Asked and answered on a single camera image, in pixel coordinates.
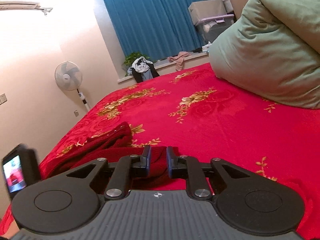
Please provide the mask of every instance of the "storage box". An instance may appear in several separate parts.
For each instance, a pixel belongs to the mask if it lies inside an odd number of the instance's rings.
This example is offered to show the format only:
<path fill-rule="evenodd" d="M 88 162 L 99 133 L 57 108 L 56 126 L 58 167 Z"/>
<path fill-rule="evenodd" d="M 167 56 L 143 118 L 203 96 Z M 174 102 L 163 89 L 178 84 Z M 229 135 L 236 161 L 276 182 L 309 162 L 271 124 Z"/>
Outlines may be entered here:
<path fill-rule="evenodd" d="M 196 23 L 196 27 L 206 43 L 213 42 L 221 33 L 233 25 L 233 17 L 233 14 L 227 14 L 204 18 Z"/>
<path fill-rule="evenodd" d="M 201 19 L 227 14 L 222 0 L 193 2 L 188 10 L 194 25 Z"/>
<path fill-rule="evenodd" d="M 232 4 L 230 2 L 230 0 L 222 0 L 224 3 L 224 7 L 226 8 L 227 13 L 230 13 L 233 11 L 233 7 Z"/>

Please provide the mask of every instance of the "blue curtain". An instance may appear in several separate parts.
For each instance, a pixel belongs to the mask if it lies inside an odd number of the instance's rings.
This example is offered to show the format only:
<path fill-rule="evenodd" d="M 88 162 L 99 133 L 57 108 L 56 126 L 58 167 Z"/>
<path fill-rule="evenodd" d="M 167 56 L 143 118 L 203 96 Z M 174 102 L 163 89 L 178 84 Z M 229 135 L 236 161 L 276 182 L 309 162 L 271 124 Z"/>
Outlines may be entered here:
<path fill-rule="evenodd" d="M 158 60 L 204 45 L 188 11 L 200 0 L 104 0 L 124 54 Z"/>

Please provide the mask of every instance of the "white wall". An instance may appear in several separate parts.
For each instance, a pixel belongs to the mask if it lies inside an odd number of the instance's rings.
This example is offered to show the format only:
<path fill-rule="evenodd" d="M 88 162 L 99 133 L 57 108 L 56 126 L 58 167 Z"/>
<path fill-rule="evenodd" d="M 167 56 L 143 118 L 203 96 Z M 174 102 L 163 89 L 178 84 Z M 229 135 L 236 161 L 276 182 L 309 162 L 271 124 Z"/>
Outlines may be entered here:
<path fill-rule="evenodd" d="M 54 70 L 65 60 L 41 11 L 0 11 L 0 158 L 19 143 L 38 150 L 40 159 L 80 119 L 79 106 L 57 87 Z M 0 214 L 9 203 L 0 176 Z"/>
<path fill-rule="evenodd" d="M 93 11 L 117 74 L 123 78 L 126 74 L 122 69 L 125 56 L 104 1 L 94 0 Z"/>
<path fill-rule="evenodd" d="M 46 1 L 54 8 L 48 17 L 61 51 L 66 60 L 81 68 L 84 77 L 81 89 L 92 105 L 123 86 L 117 83 L 118 75 L 95 16 L 96 2 L 97 0 Z"/>

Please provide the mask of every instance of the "circular pad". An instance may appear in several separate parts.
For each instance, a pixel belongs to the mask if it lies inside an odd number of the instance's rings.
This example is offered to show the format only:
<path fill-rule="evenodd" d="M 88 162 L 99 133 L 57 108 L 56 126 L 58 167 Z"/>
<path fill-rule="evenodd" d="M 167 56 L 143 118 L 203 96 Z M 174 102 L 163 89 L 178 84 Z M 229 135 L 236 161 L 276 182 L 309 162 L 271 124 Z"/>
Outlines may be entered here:
<path fill-rule="evenodd" d="M 98 212 L 100 201 L 85 180 L 58 175 L 20 191 L 12 200 L 17 224 L 43 234 L 79 228 Z"/>
<path fill-rule="evenodd" d="M 232 227 L 258 236 L 274 236 L 297 228 L 304 203 L 292 189 L 260 179 L 235 179 L 218 195 L 217 208 Z"/>
<path fill-rule="evenodd" d="M 72 202 L 69 193 L 61 190 L 49 190 L 39 194 L 35 199 L 35 205 L 42 211 L 57 212 L 67 208 Z"/>
<path fill-rule="evenodd" d="M 273 192 L 258 190 L 247 194 L 245 196 L 245 203 L 255 211 L 272 212 L 281 206 L 282 200 Z"/>

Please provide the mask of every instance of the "green pillow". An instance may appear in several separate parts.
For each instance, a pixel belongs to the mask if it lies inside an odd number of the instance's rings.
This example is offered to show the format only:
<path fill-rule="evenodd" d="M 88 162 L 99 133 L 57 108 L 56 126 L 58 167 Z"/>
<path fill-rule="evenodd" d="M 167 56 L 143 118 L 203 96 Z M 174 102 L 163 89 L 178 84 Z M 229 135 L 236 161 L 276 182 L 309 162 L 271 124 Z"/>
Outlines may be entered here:
<path fill-rule="evenodd" d="M 278 103 L 320 108 L 320 0 L 249 0 L 211 45 L 217 77 Z"/>

